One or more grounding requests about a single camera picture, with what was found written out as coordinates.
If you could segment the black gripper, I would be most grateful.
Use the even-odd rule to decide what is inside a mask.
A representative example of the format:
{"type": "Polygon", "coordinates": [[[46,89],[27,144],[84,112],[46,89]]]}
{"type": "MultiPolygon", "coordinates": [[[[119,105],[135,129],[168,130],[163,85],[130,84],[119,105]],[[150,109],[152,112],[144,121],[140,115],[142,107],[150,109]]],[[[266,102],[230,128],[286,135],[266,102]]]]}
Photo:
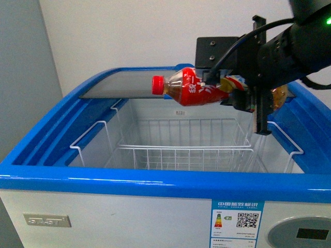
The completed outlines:
{"type": "Polygon", "coordinates": [[[230,56],[237,53],[237,72],[245,79],[247,90],[234,89],[229,99],[223,100],[222,105],[233,106],[236,110],[254,113],[253,132],[260,135],[269,135],[267,116],[274,111],[271,87],[265,83],[266,74],[258,66],[258,52],[265,45],[266,31],[285,24],[293,23],[293,19],[283,19],[266,23],[262,17],[255,15],[254,30],[242,35],[228,48],[219,62],[223,65],[230,56]]]}

